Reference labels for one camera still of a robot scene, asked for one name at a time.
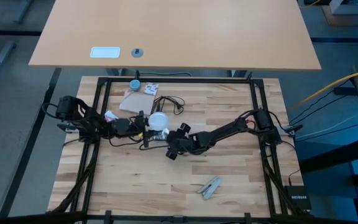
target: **paper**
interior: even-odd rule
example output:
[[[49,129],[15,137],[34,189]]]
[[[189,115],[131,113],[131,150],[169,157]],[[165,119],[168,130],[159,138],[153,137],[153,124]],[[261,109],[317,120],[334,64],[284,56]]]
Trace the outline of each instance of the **paper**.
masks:
[[[157,94],[157,90],[158,84],[146,83],[146,86],[144,86],[144,93],[151,94],[153,96]]]

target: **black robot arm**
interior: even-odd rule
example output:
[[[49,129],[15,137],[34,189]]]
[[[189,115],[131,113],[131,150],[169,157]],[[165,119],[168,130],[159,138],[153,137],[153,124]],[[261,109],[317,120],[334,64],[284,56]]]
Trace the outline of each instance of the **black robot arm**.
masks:
[[[145,134],[147,125],[147,118],[144,117],[143,111],[130,119],[118,118],[107,122],[95,108],[72,96],[60,98],[55,117],[74,125],[80,132],[80,141],[90,144],[95,143],[98,137],[128,138],[140,133]]]
[[[246,119],[249,116],[254,116],[258,130],[248,127]],[[166,156],[168,158],[175,160],[178,154],[186,152],[192,155],[200,155],[215,146],[218,141],[238,133],[250,133],[260,136],[263,141],[269,144],[281,143],[280,134],[274,126],[269,112],[264,110],[247,111],[233,122],[214,131],[202,131],[187,135],[190,129],[190,126],[182,123],[176,131],[170,131],[167,137],[168,151]]]

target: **white label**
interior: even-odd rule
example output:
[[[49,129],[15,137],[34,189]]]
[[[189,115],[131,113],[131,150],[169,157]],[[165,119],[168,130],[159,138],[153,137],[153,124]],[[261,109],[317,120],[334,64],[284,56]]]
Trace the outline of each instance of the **white label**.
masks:
[[[92,47],[91,58],[118,58],[120,52],[119,47]]]

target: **white object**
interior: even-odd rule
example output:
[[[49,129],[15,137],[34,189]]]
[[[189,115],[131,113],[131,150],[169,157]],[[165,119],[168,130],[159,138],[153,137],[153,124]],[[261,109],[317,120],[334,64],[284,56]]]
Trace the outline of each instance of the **white object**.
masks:
[[[212,178],[204,187],[200,188],[197,193],[200,193],[203,195],[203,198],[205,200],[208,200],[211,198],[212,194],[214,194],[217,187],[222,183],[222,179],[218,176]]]
[[[144,93],[151,94],[153,96],[157,94],[157,90],[158,84],[146,83],[146,86],[144,86]]]
[[[115,114],[113,114],[111,111],[107,111],[107,112],[105,112],[105,114],[104,114],[104,119],[105,119],[107,122],[110,122],[110,121],[112,121],[112,120],[114,120],[114,119],[118,119],[118,117],[117,117]]]
[[[162,112],[155,112],[149,117],[151,130],[162,131],[168,127],[168,116]]]
[[[118,58],[121,53],[119,47],[92,47],[91,58]]]

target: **wooden desk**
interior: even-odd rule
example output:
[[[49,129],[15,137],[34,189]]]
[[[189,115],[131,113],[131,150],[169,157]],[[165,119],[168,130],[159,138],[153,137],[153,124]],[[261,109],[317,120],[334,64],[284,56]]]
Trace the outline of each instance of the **wooden desk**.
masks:
[[[81,80],[77,97],[88,105],[92,105],[97,79],[83,77]],[[287,124],[278,79],[264,79],[264,83],[269,110],[283,125]],[[118,110],[128,86],[127,82],[114,82],[111,86],[108,110],[118,116],[133,115]],[[160,83],[158,95],[179,96],[186,101],[181,115],[173,115],[170,103],[165,104],[164,112],[170,118],[170,129],[186,122],[191,126],[191,133],[211,131],[252,109],[248,84]],[[66,141],[76,138],[76,134],[68,134]],[[290,138],[283,140],[292,143]],[[120,144],[128,140],[113,139],[112,142]],[[105,210],[112,210],[114,215],[243,217],[249,212],[252,217],[270,216],[256,136],[237,134],[219,141],[200,156],[178,156],[175,161],[165,157],[165,148],[140,151],[138,147],[111,147],[107,140],[101,141],[89,214],[102,215]],[[74,186],[82,148],[80,142],[64,147],[48,209],[55,208]],[[287,183],[288,175],[299,169],[296,152],[291,146],[281,144],[277,153],[282,179]],[[223,183],[211,199],[203,200],[196,191],[215,175],[219,175]],[[303,184],[299,172],[292,175],[291,181],[295,185]],[[273,192],[276,209],[280,211],[275,187]],[[81,208],[83,195],[84,190],[78,208]]]
[[[90,58],[92,47],[121,54]],[[321,69],[294,0],[56,0],[30,65]]]

